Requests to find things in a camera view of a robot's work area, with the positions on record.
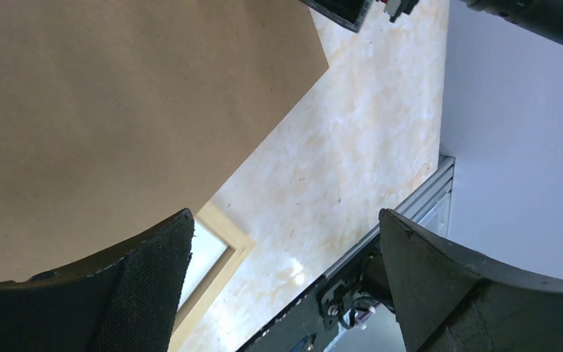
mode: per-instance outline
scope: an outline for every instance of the cardboard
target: cardboard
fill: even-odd
[[[0,281],[196,213],[326,69],[299,1],[0,1]]]

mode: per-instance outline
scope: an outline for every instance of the white wall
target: white wall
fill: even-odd
[[[563,278],[563,47],[458,0],[450,8],[449,238]]]

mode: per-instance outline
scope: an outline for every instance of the screw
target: screw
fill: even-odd
[[[329,309],[327,309],[327,314],[329,314],[330,317],[338,315],[338,306],[330,306]]]

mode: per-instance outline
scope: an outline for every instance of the white marble surface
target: white marble surface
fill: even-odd
[[[436,170],[448,9],[313,12],[330,68],[214,196],[256,247],[181,351],[235,351]]]

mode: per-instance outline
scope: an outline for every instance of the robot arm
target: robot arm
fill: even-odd
[[[372,0],[301,0],[312,9],[353,32],[359,32]],[[377,0],[395,22],[410,15],[419,0]],[[530,32],[563,45],[563,0],[461,0],[476,11],[496,15]]]

